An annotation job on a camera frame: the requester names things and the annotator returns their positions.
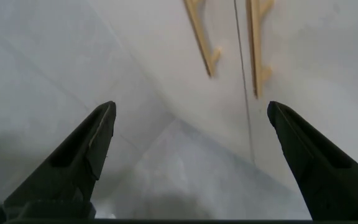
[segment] wooden handle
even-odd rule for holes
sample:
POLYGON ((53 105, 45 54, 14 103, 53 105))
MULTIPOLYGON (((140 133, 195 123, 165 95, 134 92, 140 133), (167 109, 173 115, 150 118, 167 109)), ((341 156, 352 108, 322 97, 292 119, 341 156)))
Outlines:
POLYGON ((194 32, 196 34, 198 46, 200 47, 201 54, 203 55, 207 73, 210 77, 213 77, 215 75, 215 63, 219 59, 219 56, 221 54, 221 49, 216 48, 211 54, 211 51, 208 46, 208 42, 205 39, 201 19, 198 16, 198 11, 197 11, 198 4, 202 0, 184 0, 184 1, 187 8, 187 12, 189 14, 191 24, 193 25, 194 32))
POLYGON ((254 78, 254 93, 256 98, 262 96, 263 82, 272 75, 270 67, 262 66, 262 54, 260 44, 260 22, 264 15, 273 6, 274 0, 265 0, 261 5, 260 0, 247 0, 247 18, 249 49, 251 55, 252 76, 254 78))

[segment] white wall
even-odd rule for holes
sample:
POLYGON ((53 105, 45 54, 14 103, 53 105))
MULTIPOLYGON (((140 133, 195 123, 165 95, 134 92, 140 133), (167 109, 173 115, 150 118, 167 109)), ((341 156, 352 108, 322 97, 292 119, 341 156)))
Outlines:
MULTIPOLYGON (((246 27, 245 14, 239 22, 246 27)), ((296 184, 266 116, 270 100, 292 107, 358 162, 358 1, 275 1, 262 23, 262 56, 273 74, 263 99, 248 94, 256 165, 296 184)), ((244 68, 248 62, 244 57, 244 68)))
POLYGON ((205 1, 200 17, 222 48, 210 78, 182 0, 90 1, 152 80, 167 107, 215 141, 252 160, 233 1, 205 1))
POLYGON ((0 200, 107 100, 114 182, 173 116, 88 2, 0 1, 0 200))

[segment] white cabinet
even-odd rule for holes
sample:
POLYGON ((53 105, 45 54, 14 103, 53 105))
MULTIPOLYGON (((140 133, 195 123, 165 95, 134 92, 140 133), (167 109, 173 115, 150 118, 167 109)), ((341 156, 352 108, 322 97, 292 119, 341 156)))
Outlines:
POLYGON ((266 115, 270 100, 292 107, 358 162, 358 1, 276 0, 262 22, 262 61, 273 73, 259 100, 244 1, 236 4, 256 166, 297 188, 266 115))

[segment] white floor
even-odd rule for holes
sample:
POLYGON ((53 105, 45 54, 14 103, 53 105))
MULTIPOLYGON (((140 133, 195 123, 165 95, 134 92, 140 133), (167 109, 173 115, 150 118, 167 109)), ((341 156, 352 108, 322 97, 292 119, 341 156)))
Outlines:
MULTIPOLYGON (((114 153, 111 142, 109 155, 114 153)), ((310 219, 301 195, 174 121, 140 161, 117 176, 106 160, 92 201, 97 217, 310 219)))

